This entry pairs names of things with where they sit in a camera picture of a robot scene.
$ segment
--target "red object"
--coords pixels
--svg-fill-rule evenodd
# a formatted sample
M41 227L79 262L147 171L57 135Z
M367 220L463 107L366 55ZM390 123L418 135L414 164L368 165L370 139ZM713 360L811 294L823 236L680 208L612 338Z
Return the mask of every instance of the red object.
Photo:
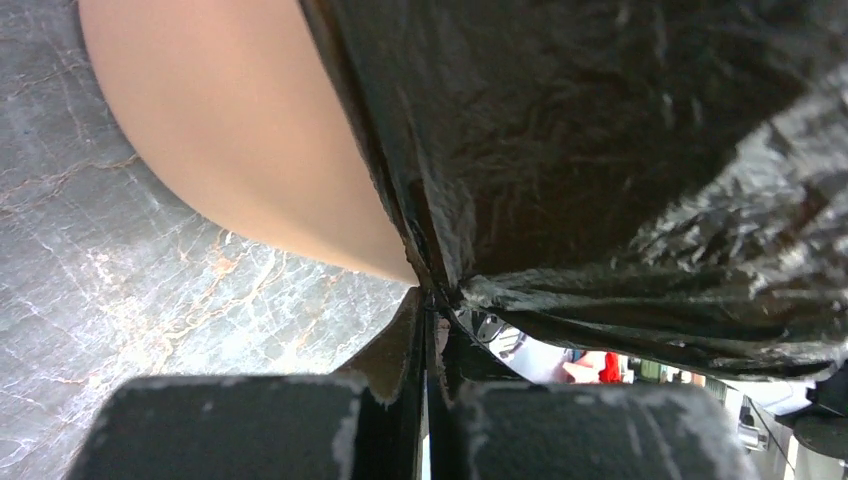
M604 356L606 367L598 373L601 383L621 383L621 368L618 366L618 354L607 352Z

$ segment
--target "white scuff mark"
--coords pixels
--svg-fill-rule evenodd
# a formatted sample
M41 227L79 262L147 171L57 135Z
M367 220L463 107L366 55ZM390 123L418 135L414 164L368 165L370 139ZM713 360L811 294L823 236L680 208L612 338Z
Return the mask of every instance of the white scuff mark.
M630 447L637 457L642 456L642 444L639 441L639 430L630 418L627 419L627 434L630 436Z
M105 410L100 412L100 415L97 416L97 420L94 421L94 425L91 426L91 432L95 433L100 430L103 430L109 426L109 414L106 413Z
M660 66L665 67L665 57L668 53L668 27L665 23L665 14L662 6L654 5L654 33L656 34L656 43L654 43L654 56Z
M665 438L662 428L657 423L656 419L654 419L654 414L643 405L639 405L638 407L639 410L642 411L642 415L644 415L648 426L651 427L651 432L654 434L657 445L660 447L660 455L662 456L666 471L674 480L683 480L683 474L680 473L680 467L677 465L677 462L674 461L674 454L672 452L671 445Z
M690 103L692 104L692 118L695 126L701 128L704 126L704 107L701 105L700 100L695 97L692 97Z
M674 99L668 93L662 95L662 116L665 121L665 128L671 130L674 128L676 119L674 117Z
M140 377L125 383L121 390L163 390L170 387L190 387L214 385L232 387L245 382L245 376L171 376L171 377Z
M574 397L574 403L578 405L594 405L595 397L591 395L578 395Z
M623 1L618 5L618 15L615 17L615 26L623 28L630 23L630 2Z
M359 420L360 401L350 401L350 415L342 418L339 429L333 436L333 459L339 466L339 480L348 480L353 474L353 449Z
M106 435L105 433L100 433L94 437L94 444L92 446L94 448L100 448L106 443L106 440L108 439L109 435Z

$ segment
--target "crinkled black plastic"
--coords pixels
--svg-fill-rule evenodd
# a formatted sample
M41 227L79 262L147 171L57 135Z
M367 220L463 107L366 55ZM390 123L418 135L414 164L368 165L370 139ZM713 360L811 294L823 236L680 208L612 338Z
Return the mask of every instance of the crinkled black plastic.
M451 306L723 376L845 357L845 0L303 4Z

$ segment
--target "beige curved object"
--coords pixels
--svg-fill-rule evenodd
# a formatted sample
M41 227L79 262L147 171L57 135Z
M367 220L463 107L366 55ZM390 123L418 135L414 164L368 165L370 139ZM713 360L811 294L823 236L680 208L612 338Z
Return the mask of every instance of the beige curved object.
M219 225L417 283L295 1L79 0L130 143Z
M564 362L562 369L574 377L574 383L601 383L600 370L577 363Z

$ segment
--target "marble surface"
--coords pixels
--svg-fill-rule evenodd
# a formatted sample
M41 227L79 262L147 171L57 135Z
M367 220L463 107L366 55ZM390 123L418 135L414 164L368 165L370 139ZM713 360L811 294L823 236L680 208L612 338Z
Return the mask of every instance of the marble surface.
M59 478L138 375L327 372L405 286L259 245L122 137L73 0L0 0L0 478Z

